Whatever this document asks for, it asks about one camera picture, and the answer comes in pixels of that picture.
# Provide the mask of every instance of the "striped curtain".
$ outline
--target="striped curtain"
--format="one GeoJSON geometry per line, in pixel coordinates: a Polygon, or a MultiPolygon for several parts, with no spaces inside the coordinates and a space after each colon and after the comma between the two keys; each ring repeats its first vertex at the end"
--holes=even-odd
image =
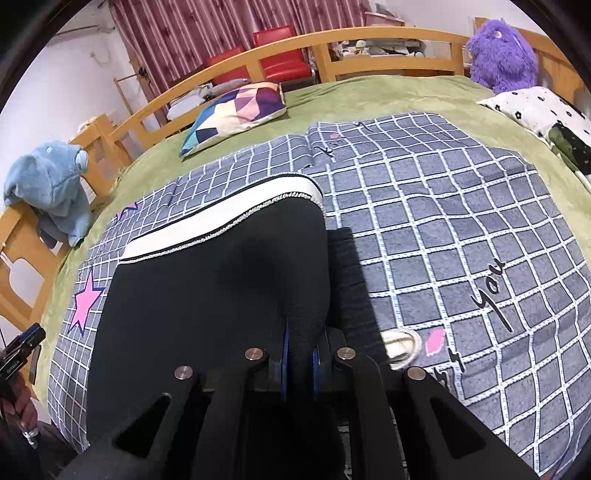
{"type": "Polygon", "coordinates": [[[259,30],[292,24],[298,35],[362,27],[367,0],[246,0],[259,30]]]}
{"type": "Polygon", "coordinates": [[[253,47],[252,34],[291,23],[298,34],[363,25],[368,0],[111,0],[115,24],[155,95],[214,55],[253,47]]]}

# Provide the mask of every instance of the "hand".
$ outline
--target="hand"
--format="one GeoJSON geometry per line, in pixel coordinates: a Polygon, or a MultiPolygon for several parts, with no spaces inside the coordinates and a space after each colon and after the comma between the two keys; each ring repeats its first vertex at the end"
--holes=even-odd
{"type": "Polygon", "coordinates": [[[11,380],[11,387],[17,402],[13,406],[10,402],[2,400],[4,411],[11,415],[18,413],[22,424],[30,432],[37,428],[37,409],[31,401],[31,390],[25,385],[25,379],[20,372],[11,380]]]}

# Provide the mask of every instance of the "gray plaid blanket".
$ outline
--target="gray plaid blanket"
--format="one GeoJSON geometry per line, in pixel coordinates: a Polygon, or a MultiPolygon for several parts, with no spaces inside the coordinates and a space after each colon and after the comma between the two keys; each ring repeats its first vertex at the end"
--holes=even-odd
{"type": "Polygon", "coordinates": [[[536,169],[444,118],[313,124],[197,168],[119,212],[80,266],[51,364],[50,414],[82,451],[96,329],[125,245],[286,171],[351,227],[380,329],[415,330],[415,362],[536,472],[591,433],[591,274],[536,169]]]}

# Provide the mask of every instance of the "pink heart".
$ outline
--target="pink heart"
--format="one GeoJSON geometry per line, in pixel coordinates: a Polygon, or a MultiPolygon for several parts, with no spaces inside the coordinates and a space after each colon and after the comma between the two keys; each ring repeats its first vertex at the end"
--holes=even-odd
{"type": "Polygon", "coordinates": [[[436,328],[429,334],[425,342],[425,353],[427,356],[437,355],[445,345],[445,329],[436,328]]]}

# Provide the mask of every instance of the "red chair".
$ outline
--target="red chair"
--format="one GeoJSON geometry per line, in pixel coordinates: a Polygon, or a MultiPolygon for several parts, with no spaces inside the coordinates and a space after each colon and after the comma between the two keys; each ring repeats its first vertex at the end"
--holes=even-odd
{"type": "MultiPolygon", "coordinates": [[[[210,67],[216,63],[220,63],[223,60],[235,57],[242,52],[244,52],[244,48],[242,46],[234,47],[231,50],[223,51],[219,55],[208,58],[205,63],[208,67],[210,67]]],[[[220,85],[221,83],[228,82],[230,80],[247,78],[250,78],[250,75],[248,74],[246,67],[238,67],[237,69],[222,73],[220,76],[215,77],[212,81],[214,85],[220,85]]]]}
{"type": "MultiPolygon", "coordinates": [[[[293,25],[270,28],[254,32],[255,47],[267,45],[275,41],[296,36],[293,25]]],[[[304,60],[301,50],[291,50],[273,55],[261,60],[261,67],[265,72],[267,80],[274,82],[286,82],[312,76],[310,65],[304,60]]]]}

